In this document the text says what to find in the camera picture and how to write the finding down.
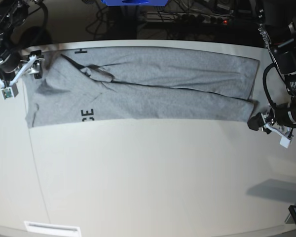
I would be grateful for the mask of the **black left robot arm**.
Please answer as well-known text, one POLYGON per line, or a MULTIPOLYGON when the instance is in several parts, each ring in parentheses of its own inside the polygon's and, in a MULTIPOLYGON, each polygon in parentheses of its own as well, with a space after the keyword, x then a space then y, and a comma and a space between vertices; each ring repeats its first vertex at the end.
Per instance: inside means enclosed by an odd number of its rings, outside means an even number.
POLYGON ((272 63, 262 85, 269 109, 253 115, 259 62, 166 47, 90 48, 46 54, 46 75, 26 82, 28 127, 110 119, 213 119, 296 128, 296 34, 259 27, 272 63))

